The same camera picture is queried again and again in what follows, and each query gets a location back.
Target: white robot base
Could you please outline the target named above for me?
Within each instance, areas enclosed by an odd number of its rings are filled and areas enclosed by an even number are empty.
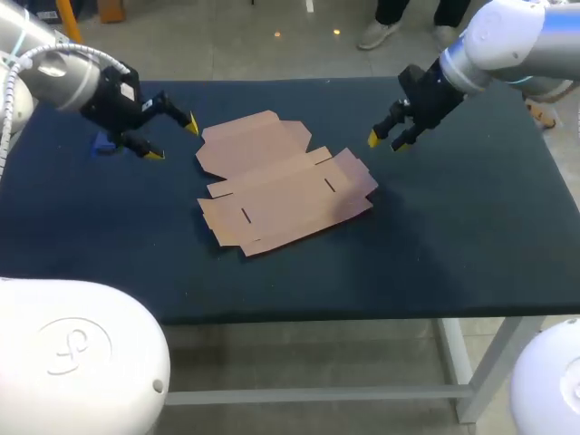
[[[511,410],[521,435],[580,433],[580,319],[545,330],[521,353]]]
[[[168,387],[163,332],[130,296],[0,278],[2,435],[144,435]]]

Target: black fabric table cover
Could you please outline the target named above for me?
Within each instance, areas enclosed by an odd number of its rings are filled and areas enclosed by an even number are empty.
[[[394,78],[144,84],[160,89],[202,128],[264,110],[303,121],[309,150],[348,147],[367,165],[374,208],[245,258],[201,216],[217,179],[200,138],[158,118],[140,133],[165,160],[93,157],[97,127],[41,105],[0,186],[0,276],[112,285],[165,324],[580,312],[578,211],[509,88],[400,153],[366,145],[402,96]]]

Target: person's leg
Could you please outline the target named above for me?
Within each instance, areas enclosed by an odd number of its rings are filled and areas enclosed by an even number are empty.
[[[362,50],[378,47],[387,36],[399,28],[399,20],[409,0],[378,0],[377,10],[372,23],[362,34],[358,46]]]
[[[457,27],[468,10],[470,0],[440,0],[435,13],[435,25]]]
[[[468,10],[469,0],[440,0],[435,13],[435,41],[440,50],[449,47],[457,39],[456,28]]]
[[[383,25],[398,23],[409,0],[379,0],[374,18]]]

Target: cable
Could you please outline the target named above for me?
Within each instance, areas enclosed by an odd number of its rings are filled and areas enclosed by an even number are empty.
[[[109,56],[107,53],[101,52],[91,47],[87,47],[86,45],[80,45],[78,43],[57,43],[43,45],[33,48],[32,50],[29,50],[20,56],[18,61],[12,65],[10,72],[6,76],[4,97],[5,117],[2,127],[2,136],[0,136],[0,180],[2,179],[2,175],[4,173],[6,158],[8,157],[8,147],[10,146],[10,132],[12,130],[12,118],[14,113],[16,79],[18,78],[18,74],[22,71],[23,67],[31,63],[33,57],[38,54],[47,52],[77,52],[94,55],[110,63],[121,74],[128,74],[131,72],[129,68],[127,68],[112,56]]]

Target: gray floor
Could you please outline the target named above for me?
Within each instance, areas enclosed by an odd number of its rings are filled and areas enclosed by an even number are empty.
[[[472,11],[483,2],[474,1]],[[356,38],[374,0],[127,0],[128,21],[82,23],[87,44],[130,63],[143,79],[267,80],[396,75],[431,64],[436,0],[413,0],[402,30],[364,53]],[[340,35],[333,30],[339,29]],[[546,135],[571,192],[580,198],[576,95],[557,105],[564,125]],[[549,319],[549,323],[561,319]],[[501,319],[463,321],[474,366]],[[196,328],[174,343],[177,390],[443,382],[430,321],[226,325]],[[183,344],[193,349],[182,350]],[[447,401],[295,403],[166,409],[159,434],[516,435],[504,387],[473,427],[459,426]]]

